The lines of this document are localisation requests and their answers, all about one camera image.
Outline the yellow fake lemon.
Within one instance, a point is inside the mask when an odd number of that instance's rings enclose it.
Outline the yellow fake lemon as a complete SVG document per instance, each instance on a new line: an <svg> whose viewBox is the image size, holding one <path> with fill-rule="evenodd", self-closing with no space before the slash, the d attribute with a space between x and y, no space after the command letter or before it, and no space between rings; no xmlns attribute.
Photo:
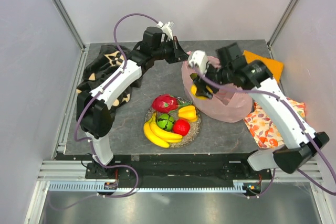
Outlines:
<svg viewBox="0 0 336 224"><path fill-rule="evenodd" d="M197 87L195 84L191 87L191 93L199 100L211 100L213 98L213 90L208 87Z"/></svg>

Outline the pink plastic bag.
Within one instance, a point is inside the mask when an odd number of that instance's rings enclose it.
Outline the pink plastic bag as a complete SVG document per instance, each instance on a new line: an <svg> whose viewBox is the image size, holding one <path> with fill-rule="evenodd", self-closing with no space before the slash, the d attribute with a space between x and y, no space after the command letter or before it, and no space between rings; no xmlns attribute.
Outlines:
<svg viewBox="0 0 336 224"><path fill-rule="evenodd" d="M252 98L245 93L229 92L220 89L210 100L201 100L191 93L192 79L195 71L182 63L181 73L184 91L189 100L204 114L222 122L235 123L244 119L253 108Z"/></svg>

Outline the yellow fake bell pepper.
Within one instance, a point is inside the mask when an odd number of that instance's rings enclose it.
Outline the yellow fake bell pepper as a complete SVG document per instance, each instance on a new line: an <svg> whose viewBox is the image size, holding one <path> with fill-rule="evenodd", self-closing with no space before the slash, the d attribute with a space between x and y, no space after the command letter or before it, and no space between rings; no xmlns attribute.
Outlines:
<svg viewBox="0 0 336 224"><path fill-rule="evenodd" d="M198 120L196 107L193 105L184 106L179 109L178 117L188 122L196 122Z"/></svg>

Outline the red fake dragon fruit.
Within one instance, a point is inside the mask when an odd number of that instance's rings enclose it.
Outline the red fake dragon fruit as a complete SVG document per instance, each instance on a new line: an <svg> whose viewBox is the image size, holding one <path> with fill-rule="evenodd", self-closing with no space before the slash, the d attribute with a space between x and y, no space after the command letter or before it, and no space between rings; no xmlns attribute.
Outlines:
<svg viewBox="0 0 336 224"><path fill-rule="evenodd" d="M152 108L160 113L169 113L185 106L191 105L190 102L181 102L177 97L170 94L162 94L156 97L152 103Z"/></svg>

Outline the red fake apple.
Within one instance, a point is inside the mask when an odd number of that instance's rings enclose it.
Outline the red fake apple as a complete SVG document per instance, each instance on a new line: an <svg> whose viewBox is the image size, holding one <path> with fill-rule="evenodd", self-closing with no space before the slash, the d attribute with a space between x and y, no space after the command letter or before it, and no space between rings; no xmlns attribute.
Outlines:
<svg viewBox="0 0 336 224"><path fill-rule="evenodd" d="M178 119L174 126L173 126L173 132L182 136L186 136L188 132L190 131L190 124L185 119Z"/></svg>

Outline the green fake watermelon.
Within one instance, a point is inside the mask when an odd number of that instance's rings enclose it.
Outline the green fake watermelon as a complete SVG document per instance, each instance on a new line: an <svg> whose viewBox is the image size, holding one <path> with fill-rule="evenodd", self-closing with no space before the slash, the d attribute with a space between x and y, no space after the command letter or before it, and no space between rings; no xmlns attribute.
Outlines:
<svg viewBox="0 0 336 224"><path fill-rule="evenodd" d="M156 124L165 131L172 131L175 119L170 114L163 113L156 119Z"/></svg>

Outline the yellow fake banana bunch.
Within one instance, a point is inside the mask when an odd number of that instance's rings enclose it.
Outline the yellow fake banana bunch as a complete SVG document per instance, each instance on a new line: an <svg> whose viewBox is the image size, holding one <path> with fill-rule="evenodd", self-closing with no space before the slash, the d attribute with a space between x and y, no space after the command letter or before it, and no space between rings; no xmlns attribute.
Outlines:
<svg viewBox="0 0 336 224"><path fill-rule="evenodd" d="M180 134L165 131L156 123L156 115L154 112L150 119L143 126L145 137L154 145L161 148L170 148L171 144L177 144L182 141L183 136Z"/></svg>

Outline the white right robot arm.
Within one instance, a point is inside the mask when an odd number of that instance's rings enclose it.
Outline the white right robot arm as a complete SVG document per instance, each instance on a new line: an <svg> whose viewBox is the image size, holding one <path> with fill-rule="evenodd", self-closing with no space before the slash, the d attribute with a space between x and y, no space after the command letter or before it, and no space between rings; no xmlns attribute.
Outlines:
<svg viewBox="0 0 336 224"><path fill-rule="evenodd" d="M247 62L237 43L216 50L220 66L214 67L206 53L194 51L187 64L197 73L193 79L194 95L211 99L229 83L256 101L275 124L283 138L283 146L255 151L240 166L241 174L254 178L260 170L280 168L292 174L314 157L329 141L326 132L317 132L293 108L280 90L274 75L261 61Z"/></svg>

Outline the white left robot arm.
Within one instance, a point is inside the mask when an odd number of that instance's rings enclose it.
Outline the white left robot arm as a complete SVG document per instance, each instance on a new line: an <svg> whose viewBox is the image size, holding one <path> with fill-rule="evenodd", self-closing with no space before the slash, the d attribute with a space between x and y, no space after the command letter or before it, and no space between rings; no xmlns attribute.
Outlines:
<svg viewBox="0 0 336 224"><path fill-rule="evenodd" d="M177 63L188 59L172 32L173 22L158 23L148 27L143 38L116 72L90 92L77 96L77 129L82 129L85 140L90 143L93 158L98 162L97 173L103 178L111 178L115 165L111 163L113 152L109 142L115 114L110 110L117 98L130 86L140 85L142 76L154 66L155 61L165 60Z"/></svg>

